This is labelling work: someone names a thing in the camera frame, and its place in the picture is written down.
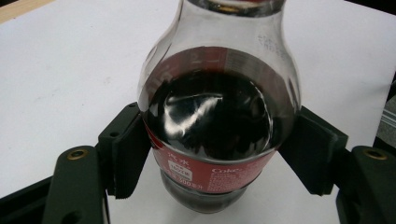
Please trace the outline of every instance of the cola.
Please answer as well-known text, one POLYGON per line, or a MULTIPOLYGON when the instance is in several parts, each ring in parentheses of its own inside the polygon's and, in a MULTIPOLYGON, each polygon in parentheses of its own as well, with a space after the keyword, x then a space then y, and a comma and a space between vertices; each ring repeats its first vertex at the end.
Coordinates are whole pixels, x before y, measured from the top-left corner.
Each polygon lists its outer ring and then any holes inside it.
POLYGON ((165 81, 148 111, 147 125, 157 138, 207 159, 260 154, 272 135, 263 94, 239 74, 197 70, 165 81))
POLYGON ((187 49, 159 63, 139 107, 167 190, 202 213, 236 201, 290 131, 290 99, 284 78, 242 51, 187 49))

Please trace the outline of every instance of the plastic bottle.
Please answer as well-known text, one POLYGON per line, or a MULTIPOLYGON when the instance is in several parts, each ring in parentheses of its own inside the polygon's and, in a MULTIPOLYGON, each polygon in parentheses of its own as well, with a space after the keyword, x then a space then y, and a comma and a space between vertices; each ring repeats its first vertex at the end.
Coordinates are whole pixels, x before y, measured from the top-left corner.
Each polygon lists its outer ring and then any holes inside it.
POLYGON ((180 0, 150 52, 139 108, 166 189, 215 213, 235 202, 292 129, 300 93, 282 41, 284 0, 180 0))

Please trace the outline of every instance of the clear plastic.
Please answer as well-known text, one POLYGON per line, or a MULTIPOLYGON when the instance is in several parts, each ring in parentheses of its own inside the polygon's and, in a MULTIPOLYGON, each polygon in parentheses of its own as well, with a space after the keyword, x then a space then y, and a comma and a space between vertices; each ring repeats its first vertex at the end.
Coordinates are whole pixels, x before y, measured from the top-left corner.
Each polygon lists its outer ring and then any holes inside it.
MULTIPOLYGON (((180 0, 139 81, 138 104, 155 149, 161 145, 210 166, 259 160, 280 146, 301 106, 296 69, 282 40, 283 5, 180 0)), ((224 209, 249 184, 213 193, 180 184, 175 167, 161 168, 168 191, 203 213, 224 209)))

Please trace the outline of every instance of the white table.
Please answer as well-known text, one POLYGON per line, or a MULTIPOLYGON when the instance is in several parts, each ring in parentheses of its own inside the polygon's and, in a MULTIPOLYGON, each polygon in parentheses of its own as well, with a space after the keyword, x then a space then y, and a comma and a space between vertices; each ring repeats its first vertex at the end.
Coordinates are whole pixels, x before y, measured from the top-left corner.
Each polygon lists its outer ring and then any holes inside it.
MULTIPOLYGON (((57 0, 0 24, 0 197, 52 175, 70 147, 94 146, 127 104, 177 1, 57 0)), ((285 37, 303 105, 370 146, 396 68, 396 17, 341 0, 289 0, 285 37)), ((112 223, 338 223, 276 154, 237 203, 215 215, 166 192, 149 155, 134 195, 110 199, 112 223)))

